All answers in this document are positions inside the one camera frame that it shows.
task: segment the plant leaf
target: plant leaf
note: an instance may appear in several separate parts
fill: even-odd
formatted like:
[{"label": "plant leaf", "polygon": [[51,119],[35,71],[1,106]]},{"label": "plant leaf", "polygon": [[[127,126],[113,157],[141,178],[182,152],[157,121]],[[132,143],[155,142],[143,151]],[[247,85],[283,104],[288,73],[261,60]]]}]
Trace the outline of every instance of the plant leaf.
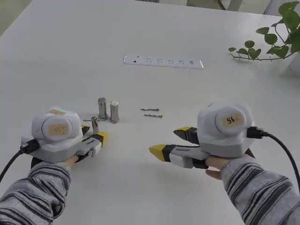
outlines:
[{"label": "plant leaf", "polygon": [[233,52],[233,51],[235,51],[235,50],[236,50],[235,47],[228,48],[228,51],[230,51],[230,52]]},{"label": "plant leaf", "polygon": [[257,57],[261,54],[261,52],[262,50],[260,48],[256,50],[256,54],[258,54]]},{"label": "plant leaf", "polygon": [[280,47],[279,46],[274,46],[272,48],[270,48],[268,51],[267,51],[267,54],[272,54],[274,55],[276,53],[277,50],[279,50]]},{"label": "plant leaf", "polygon": [[291,30],[297,29],[300,23],[300,16],[293,10],[288,9],[282,16],[283,22]]},{"label": "plant leaf", "polygon": [[252,48],[254,46],[254,44],[255,44],[254,41],[249,40],[249,41],[245,42],[245,47]]},{"label": "plant leaf", "polygon": [[298,1],[286,2],[279,7],[278,12],[283,15],[289,9],[294,10],[298,4]]},{"label": "plant leaf", "polygon": [[255,60],[255,59],[259,56],[259,54],[260,54],[261,52],[262,52],[261,49],[255,50],[254,48],[249,48],[249,51],[248,51],[249,56],[250,56],[253,60]]},{"label": "plant leaf", "polygon": [[266,35],[269,32],[270,28],[269,27],[262,27],[260,29],[257,29],[256,32],[258,34],[263,34]]},{"label": "plant leaf", "polygon": [[287,37],[285,44],[291,44],[295,39],[300,37],[300,30],[294,30],[290,33],[290,35]]},{"label": "plant leaf", "polygon": [[278,24],[283,23],[283,19],[279,20],[277,23],[271,25],[271,27],[276,27]]},{"label": "plant leaf", "polygon": [[239,54],[244,54],[244,55],[248,55],[247,50],[244,49],[244,48],[240,48],[240,49],[237,51],[237,53],[239,53]]},{"label": "plant leaf", "polygon": [[285,58],[287,52],[289,51],[289,47],[288,46],[282,46],[281,48],[277,49],[275,51],[275,54],[280,57],[280,58]]},{"label": "plant leaf", "polygon": [[264,36],[264,41],[269,44],[269,45],[273,45],[277,42],[278,38],[275,34],[266,34]]},{"label": "plant leaf", "polygon": [[294,40],[292,40],[291,53],[300,51],[300,37],[297,36]]}]

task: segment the striped sleeve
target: striped sleeve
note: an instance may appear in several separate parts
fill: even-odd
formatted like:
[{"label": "striped sleeve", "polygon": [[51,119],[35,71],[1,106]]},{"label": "striped sleeve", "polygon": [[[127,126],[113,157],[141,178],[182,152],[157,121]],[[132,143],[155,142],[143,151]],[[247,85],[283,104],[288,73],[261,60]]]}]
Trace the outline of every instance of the striped sleeve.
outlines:
[{"label": "striped sleeve", "polygon": [[0,199],[0,224],[53,224],[65,208],[70,179],[70,169],[63,163],[37,164]]},{"label": "striped sleeve", "polygon": [[224,188],[246,225],[300,224],[300,196],[291,181],[245,156],[221,171]]}]

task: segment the power strip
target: power strip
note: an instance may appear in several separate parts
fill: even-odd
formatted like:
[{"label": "power strip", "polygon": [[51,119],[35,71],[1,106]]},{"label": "power strip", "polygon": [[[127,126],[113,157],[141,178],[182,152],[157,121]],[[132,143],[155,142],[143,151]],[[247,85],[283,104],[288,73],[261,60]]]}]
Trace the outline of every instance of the power strip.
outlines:
[{"label": "power strip", "polygon": [[200,60],[191,60],[185,58],[175,59],[160,57],[144,57],[141,55],[125,55],[124,63],[130,65],[203,69],[203,64]]}]

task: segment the hand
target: hand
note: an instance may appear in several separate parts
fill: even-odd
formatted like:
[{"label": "hand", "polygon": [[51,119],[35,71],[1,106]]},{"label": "hand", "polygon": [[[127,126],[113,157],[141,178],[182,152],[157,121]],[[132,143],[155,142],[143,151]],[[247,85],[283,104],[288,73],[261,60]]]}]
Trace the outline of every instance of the hand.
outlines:
[{"label": "hand", "polygon": [[67,159],[67,160],[64,162],[64,164],[65,164],[66,166],[71,167],[72,165],[75,164],[75,162],[77,162],[78,158],[79,158],[78,156],[72,156],[71,158]]},{"label": "hand", "polygon": [[223,166],[225,166],[225,164],[227,164],[231,160],[233,160],[233,158],[221,158],[221,157],[216,157],[216,156],[209,156],[205,160],[206,165],[214,167],[214,168],[218,169],[219,171],[206,170],[205,173],[212,178],[215,178],[217,180],[222,180],[221,170],[222,170]]}]

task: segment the silver cylinder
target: silver cylinder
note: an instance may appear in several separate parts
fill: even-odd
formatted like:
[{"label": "silver cylinder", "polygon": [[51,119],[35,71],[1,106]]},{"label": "silver cylinder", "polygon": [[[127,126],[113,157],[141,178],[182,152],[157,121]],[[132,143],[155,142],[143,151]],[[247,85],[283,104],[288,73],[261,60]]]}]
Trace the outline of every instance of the silver cylinder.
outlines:
[{"label": "silver cylinder", "polygon": [[107,112],[106,112],[106,98],[101,97],[98,99],[98,107],[99,107],[99,115],[98,118],[100,120],[107,120]]},{"label": "silver cylinder", "polygon": [[96,134],[99,132],[99,125],[98,125],[98,118],[92,117],[92,127],[93,127],[93,134]]},{"label": "silver cylinder", "polygon": [[119,103],[117,101],[111,101],[111,123],[119,122]]}]

